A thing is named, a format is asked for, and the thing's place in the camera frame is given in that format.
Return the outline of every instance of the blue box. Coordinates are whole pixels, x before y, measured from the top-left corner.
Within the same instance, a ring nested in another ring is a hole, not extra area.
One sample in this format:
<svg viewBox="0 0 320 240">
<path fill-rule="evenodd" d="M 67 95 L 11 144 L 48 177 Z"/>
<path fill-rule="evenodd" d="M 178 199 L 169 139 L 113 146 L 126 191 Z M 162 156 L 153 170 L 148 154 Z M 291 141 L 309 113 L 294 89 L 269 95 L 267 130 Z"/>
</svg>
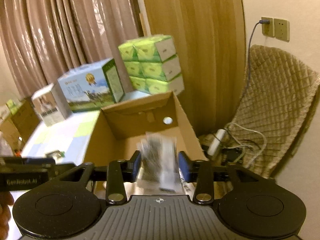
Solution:
<svg viewBox="0 0 320 240">
<path fill-rule="evenodd" d="M 124 96 L 113 58 L 71 69 L 58 82 L 73 112 L 98 110 Z"/>
</svg>

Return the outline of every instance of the quilted chair cover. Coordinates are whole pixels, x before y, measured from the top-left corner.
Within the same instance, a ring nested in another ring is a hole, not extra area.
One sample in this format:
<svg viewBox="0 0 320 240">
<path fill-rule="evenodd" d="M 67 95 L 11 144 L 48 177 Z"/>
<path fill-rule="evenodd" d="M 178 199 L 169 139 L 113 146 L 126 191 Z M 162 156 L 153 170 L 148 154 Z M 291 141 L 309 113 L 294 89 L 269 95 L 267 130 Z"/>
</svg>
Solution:
<svg viewBox="0 0 320 240">
<path fill-rule="evenodd" d="M 317 107 L 320 76 L 278 48 L 253 45 L 250 63 L 250 84 L 233 122 L 266 136 L 267 147 L 250 170 L 267 178 L 287 152 L 295 153 L 308 129 Z M 263 145 L 259 134 L 229 128 L 237 138 Z M 246 150 L 244 165 L 259 149 L 255 150 Z"/>
</svg>

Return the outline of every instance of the white power strip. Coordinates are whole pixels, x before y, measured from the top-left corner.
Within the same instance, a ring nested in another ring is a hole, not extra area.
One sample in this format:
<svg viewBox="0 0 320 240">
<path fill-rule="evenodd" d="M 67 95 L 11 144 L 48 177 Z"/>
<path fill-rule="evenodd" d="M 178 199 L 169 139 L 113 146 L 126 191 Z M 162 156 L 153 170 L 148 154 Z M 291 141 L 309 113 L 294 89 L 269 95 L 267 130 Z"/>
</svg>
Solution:
<svg viewBox="0 0 320 240">
<path fill-rule="evenodd" d="M 221 141 L 225 137 L 226 133 L 227 131 L 224 129 L 219 129 L 217 131 L 216 136 L 207 151 L 207 154 L 212 161 L 214 161 L 219 155 L 221 149 Z"/>
</svg>

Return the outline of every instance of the ribbed gray plate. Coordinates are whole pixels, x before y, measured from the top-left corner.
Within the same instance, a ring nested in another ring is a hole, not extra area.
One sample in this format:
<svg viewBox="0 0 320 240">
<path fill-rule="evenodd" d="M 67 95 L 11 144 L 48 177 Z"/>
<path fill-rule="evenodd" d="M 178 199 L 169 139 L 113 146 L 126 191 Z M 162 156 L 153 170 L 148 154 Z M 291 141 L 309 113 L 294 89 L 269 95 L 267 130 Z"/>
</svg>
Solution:
<svg viewBox="0 0 320 240">
<path fill-rule="evenodd" d="M 192 204 L 186 195 L 132 196 L 127 204 L 107 208 L 93 227 L 69 239 L 248 240 L 226 228 L 211 208 Z"/>
</svg>

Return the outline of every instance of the small white box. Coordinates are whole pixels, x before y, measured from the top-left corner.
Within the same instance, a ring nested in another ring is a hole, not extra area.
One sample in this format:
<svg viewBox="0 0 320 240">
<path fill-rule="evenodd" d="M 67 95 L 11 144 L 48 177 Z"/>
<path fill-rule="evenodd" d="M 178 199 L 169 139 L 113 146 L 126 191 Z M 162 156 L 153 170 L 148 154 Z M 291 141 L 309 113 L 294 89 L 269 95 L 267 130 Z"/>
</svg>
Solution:
<svg viewBox="0 0 320 240">
<path fill-rule="evenodd" d="M 66 120 L 72 113 L 58 82 L 38 90 L 31 99 L 46 126 Z"/>
</svg>

